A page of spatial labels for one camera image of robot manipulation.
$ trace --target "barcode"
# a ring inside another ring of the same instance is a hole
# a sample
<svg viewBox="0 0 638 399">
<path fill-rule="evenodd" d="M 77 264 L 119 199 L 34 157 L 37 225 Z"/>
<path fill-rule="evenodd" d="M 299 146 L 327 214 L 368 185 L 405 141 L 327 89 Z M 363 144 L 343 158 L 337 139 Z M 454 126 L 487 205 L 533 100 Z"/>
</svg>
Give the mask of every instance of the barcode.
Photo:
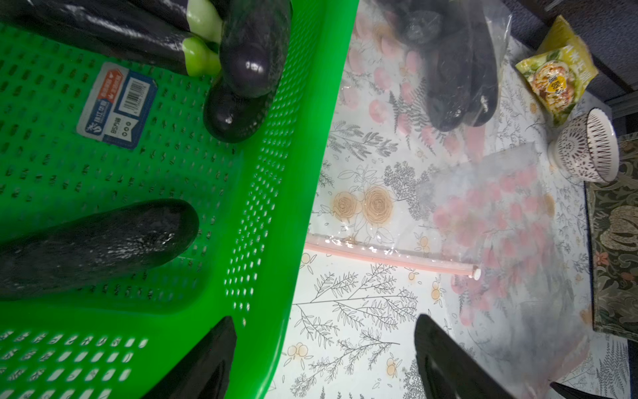
<svg viewBox="0 0 638 399">
<path fill-rule="evenodd" d="M 131 115 L 139 116 L 149 92 L 149 84 L 141 80 L 131 78 L 124 90 L 124 98 L 119 110 Z"/>
</svg>

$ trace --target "green eggplant calyx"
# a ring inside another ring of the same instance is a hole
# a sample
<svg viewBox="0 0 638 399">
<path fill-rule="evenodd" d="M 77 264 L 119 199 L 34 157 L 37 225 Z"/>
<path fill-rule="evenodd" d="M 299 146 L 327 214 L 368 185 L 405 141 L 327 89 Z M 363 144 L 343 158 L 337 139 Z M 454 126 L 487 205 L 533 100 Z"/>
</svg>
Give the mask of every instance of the green eggplant calyx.
<svg viewBox="0 0 638 399">
<path fill-rule="evenodd" d="M 221 43 L 223 21 L 209 0 L 189 0 L 186 20 L 192 33 L 206 41 Z"/>
<path fill-rule="evenodd" d="M 182 42 L 188 76 L 217 75 L 221 71 L 219 56 L 206 47 L 202 39 L 186 38 Z"/>
</svg>

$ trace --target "yellow package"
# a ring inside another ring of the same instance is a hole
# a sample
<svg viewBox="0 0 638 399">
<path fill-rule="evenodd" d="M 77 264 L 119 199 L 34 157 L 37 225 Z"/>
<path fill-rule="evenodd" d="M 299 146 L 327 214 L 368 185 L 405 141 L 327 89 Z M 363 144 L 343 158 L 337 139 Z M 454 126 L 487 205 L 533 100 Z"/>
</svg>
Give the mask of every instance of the yellow package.
<svg viewBox="0 0 638 399">
<path fill-rule="evenodd" d="M 598 70 L 587 45 L 559 15 L 537 55 L 516 64 L 558 126 L 581 99 Z"/>
</svg>

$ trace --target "label sticker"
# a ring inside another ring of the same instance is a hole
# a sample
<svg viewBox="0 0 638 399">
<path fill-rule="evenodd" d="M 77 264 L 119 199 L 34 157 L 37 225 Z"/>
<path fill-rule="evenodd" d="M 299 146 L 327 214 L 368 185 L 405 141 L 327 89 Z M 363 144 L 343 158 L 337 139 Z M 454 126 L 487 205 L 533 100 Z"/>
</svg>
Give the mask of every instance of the label sticker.
<svg viewBox="0 0 638 399">
<path fill-rule="evenodd" d="M 134 149 L 158 87 L 153 79 L 104 63 L 84 104 L 76 131 L 97 141 Z"/>
</svg>

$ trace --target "patterned bowl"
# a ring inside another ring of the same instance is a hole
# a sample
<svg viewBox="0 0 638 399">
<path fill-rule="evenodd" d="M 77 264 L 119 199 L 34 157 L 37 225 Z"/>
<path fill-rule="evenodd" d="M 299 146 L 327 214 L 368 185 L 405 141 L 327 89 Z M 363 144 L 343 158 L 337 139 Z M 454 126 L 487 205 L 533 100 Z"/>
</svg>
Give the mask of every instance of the patterned bowl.
<svg viewBox="0 0 638 399">
<path fill-rule="evenodd" d="M 618 174 L 618 140 L 607 115 L 592 109 L 569 122 L 549 144 L 549 161 L 571 175 L 603 183 Z"/>
</svg>

